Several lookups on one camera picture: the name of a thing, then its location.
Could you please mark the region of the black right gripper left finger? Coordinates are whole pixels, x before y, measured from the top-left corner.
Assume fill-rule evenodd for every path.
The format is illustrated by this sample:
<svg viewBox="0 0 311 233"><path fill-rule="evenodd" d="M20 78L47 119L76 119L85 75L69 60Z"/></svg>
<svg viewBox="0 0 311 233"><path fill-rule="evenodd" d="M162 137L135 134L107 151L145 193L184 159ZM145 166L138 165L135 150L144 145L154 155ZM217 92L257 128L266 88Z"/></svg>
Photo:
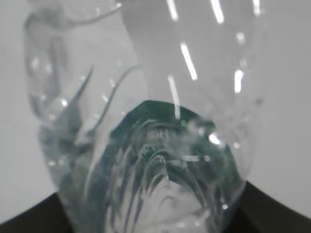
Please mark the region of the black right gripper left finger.
<svg viewBox="0 0 311 233"><path fill-rule="evenodd" d="M56 193L0 224L2 233L71 233L73 229Z"/></svg>

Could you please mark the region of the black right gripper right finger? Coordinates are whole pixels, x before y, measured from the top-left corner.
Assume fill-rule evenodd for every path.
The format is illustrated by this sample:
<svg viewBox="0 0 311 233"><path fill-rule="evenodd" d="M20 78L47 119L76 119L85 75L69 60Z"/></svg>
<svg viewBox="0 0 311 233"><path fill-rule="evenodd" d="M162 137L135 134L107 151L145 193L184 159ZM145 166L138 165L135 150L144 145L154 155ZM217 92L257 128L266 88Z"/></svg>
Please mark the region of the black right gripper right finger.
<svg viewBox="0 0 311 233"><path fill-rule="evenodd" d="M311 219L247 182L226 233L309 233Z"/></svg>

